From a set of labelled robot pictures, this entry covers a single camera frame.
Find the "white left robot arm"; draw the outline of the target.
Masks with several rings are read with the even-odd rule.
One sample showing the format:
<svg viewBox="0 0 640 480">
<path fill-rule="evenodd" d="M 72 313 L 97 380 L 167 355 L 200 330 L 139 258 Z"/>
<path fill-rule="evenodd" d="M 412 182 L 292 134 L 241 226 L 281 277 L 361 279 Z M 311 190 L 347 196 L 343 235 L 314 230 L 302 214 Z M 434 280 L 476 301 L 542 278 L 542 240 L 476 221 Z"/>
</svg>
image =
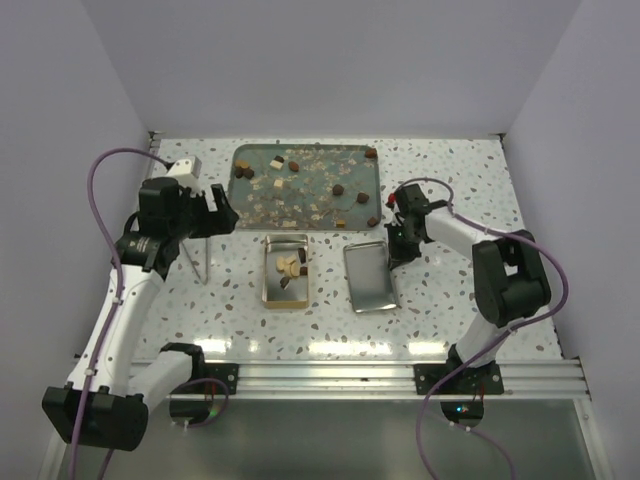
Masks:
<svg viewBox="0 0 640 480">
<path fill-rule="evenodd" d="M 132 451 L 150 413 L 173 391 L 193 393 L 208 379 L 203 349 L 169 342 L 141 373 L 131 364 L 142 324 L 186 239 L 228 235 L 238 214 L 224 187 L 195 191 L 157 177 L 140 187 L 139 208 L 115 243 L 109 288 L 91 337 L 62 387 L 49 387 L 43 410 L 69 445 Z"/>
</svg>

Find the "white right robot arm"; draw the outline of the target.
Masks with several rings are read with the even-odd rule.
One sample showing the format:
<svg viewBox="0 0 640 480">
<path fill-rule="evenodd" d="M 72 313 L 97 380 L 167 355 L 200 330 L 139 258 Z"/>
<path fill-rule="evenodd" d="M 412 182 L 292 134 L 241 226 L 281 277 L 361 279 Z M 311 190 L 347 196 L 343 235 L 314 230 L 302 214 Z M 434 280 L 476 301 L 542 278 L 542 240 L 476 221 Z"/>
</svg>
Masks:
<svg viewBox="0 0 640 480">
<path fill-rule="evenodd" d="M 533 317 L 551 301 L 551 288 L 536 247 L 526 230 L 494 230 L 456 213 L 453 200 L 431 201 L 416 184 L 406 183 L 386 202 L 393 213 L 385 225 L 388 268 L 421 256 L 421 246 L 439 242 L 471 261 L 477 315 L 449 350 L 438 382 L 468 392 L 495 364 L 509 327 Z"/>
</svg>

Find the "metal tongs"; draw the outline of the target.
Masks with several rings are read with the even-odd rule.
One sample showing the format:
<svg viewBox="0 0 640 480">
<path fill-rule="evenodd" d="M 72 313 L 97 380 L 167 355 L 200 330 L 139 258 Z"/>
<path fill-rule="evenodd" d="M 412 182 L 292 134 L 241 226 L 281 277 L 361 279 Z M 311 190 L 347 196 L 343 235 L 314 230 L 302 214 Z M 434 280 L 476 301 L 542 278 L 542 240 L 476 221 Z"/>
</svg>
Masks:
<svg viewBox="0 0 640 480">
<path fill-rule="evenodd" d="M 207 238 L 184 240 L 181 242 L 181 250 L 196 280 L 201 285 L 207 285 L 211 267 L 210 241 Z"/>
</svg>

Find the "white heart chocolate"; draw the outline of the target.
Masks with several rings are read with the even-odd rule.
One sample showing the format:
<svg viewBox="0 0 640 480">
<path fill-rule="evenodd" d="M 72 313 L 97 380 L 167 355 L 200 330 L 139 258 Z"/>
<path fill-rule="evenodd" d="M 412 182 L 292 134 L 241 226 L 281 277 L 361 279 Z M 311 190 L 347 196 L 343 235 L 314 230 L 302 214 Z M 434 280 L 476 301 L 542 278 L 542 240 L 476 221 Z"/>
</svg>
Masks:
<svg viewBox="0 0 640 480">
<path fill-rule="evenodd" d="M 298 278 L 300 276 L 300 268 L 298 263 L 290 264 L 289 267 L 284 270 L 284 274 L 289 278 Z"/>
</svg>

